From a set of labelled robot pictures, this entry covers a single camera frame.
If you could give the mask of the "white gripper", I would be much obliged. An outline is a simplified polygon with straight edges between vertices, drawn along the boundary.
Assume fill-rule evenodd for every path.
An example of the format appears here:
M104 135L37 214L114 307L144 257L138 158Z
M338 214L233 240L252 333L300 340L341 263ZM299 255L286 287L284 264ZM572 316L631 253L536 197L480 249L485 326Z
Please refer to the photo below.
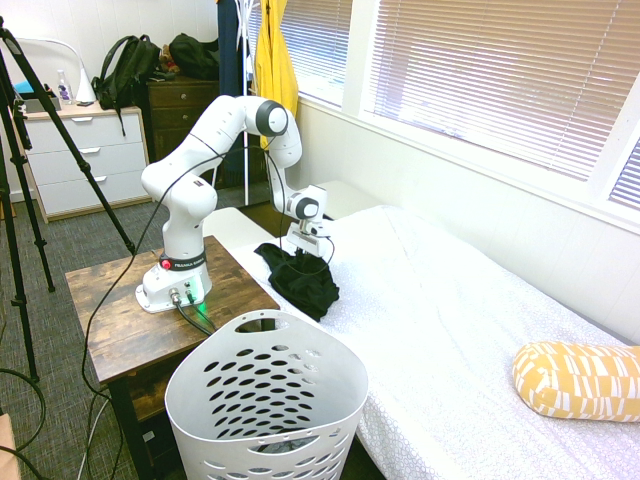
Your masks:
M329 240L327 238L303 233L300 226L296 223L289 225L286 239L296 248L313 256L324 256L329 246Z

